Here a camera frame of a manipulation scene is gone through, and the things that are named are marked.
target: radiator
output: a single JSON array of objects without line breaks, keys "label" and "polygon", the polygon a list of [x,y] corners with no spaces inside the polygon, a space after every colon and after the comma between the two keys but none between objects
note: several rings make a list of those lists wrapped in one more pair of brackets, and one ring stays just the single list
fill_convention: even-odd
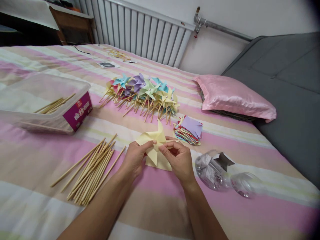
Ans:
[{"label": "radiator", "polygon": [[96,43],[179,67],[195,26],[122,0],[75,0],[94,17]]}]

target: clear plastic container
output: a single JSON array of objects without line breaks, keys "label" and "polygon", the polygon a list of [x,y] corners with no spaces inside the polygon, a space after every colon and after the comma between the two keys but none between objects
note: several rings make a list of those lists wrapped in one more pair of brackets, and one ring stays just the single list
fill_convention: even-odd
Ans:
[{"label": "clear plastic container", "polygon": [[[69,78],[35,74],[0,90],[0,120],[32,132],[74,134],[63,115],[88,92],[91,85]],[[74,94],[51,114],[38,109]]]},{"label": "clear plastic container", "polygon": [[265,187],[262,181],[252,173],[228,173],[228,166],[235,163],[223,152],[211,150],[195,161],[195,168],[202,182],[214,191],[234,189],[245,198],[264,194]]}]

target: black cable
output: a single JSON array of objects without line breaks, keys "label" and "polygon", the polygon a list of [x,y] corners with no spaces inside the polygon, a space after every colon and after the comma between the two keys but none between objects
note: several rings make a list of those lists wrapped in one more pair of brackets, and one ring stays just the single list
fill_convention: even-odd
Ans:
[{"label": "black cable", "polygon": [[[75,47],[79,52],[82,52],[82,51],[80,51],[80,50],[76,47],[76,45],[74,45],[74,47]],[[86,53],[86,52],[83,52],[83,53]],[[86,53],[86,54],[90,54],[90,55],[91,55],[91,53]]]}]

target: striped bedsheet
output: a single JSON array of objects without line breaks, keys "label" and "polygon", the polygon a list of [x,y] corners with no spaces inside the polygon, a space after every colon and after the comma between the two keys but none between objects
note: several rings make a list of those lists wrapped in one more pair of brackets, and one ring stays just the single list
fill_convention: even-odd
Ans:
[{"label": "striped bedsheet", "polygon": [[[114,161],[124,145],[145,131],[155,131],[157,122],[144,123],[143,116],[110,102],[99,109],[106,82],[125,73],[167,80],[181,103],[178,116],[188,114],[203,123],[201,146],[191,146],[193,161],[211,149],[224,151],[236,163],[235,172],[251,172],[265,184],[267,193],[245,199],[235,191],[214,192],[198,182],[229,239],[299,239],[313,230],[319,213],[319,191],[250,123],[201,110],[195,74],[165,66],[126,52],[137,64],[107,55],[108,45],[0,48],[0,88],[41,72],[91,84],[94,105],[73,136],[32,134],[0,125],[0,239],[56,239],[83,207],[67,202],[71,186],[60,193],[65,181],[50,184],[77,162],[103,137],[115,133]],[[101,69],[96,63],[114,61],[120,68]],[[172,136],[172,126],[164,125]],[[121,165],[121,156],[113,174]],[[192,239],[186,202],[172,172],[145,166],[135,181],[109,239]]]}]

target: satin pillowcase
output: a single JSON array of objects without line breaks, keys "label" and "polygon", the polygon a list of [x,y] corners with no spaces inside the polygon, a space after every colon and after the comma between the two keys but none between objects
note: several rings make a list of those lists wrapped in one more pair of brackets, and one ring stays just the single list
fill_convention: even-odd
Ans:
[{"label": "satin pillowcase", "polygon": [[204,102],[202,110],[224,110],[246,116],[276,119],[275,107],[236,79],[218,75],[200,75],[194,78],[200,85]]}]

